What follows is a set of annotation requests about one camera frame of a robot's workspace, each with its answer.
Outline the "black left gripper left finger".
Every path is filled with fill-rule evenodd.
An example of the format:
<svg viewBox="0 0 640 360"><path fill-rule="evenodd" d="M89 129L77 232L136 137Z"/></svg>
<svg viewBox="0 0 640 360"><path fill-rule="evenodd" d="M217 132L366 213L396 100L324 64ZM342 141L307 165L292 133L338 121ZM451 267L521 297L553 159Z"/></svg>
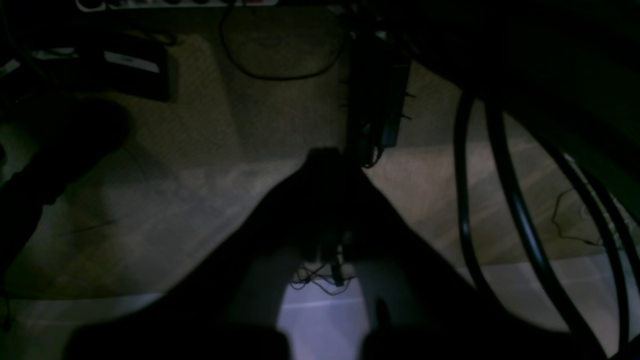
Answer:
<svg viewBox="0 0 640 360"><path fill-rule="evenodd" d="M285 291L304 262L330 261L343 226L343 161L313 149L194 271L146 307L71 335L67 360L290 358L277 328Z"/></svg>

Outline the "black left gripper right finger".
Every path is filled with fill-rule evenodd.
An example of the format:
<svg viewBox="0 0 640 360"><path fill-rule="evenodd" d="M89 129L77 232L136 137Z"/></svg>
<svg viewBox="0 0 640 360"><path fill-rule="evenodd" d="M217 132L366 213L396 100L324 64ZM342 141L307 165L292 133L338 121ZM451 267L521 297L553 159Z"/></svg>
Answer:
<svg viewBox="0 0 640 360"><path fill-rule="evenodd" d="M364 360L605 360L589 327L544 329L469 284L359 168L345 170L354 267L372 319Z"/></svg>

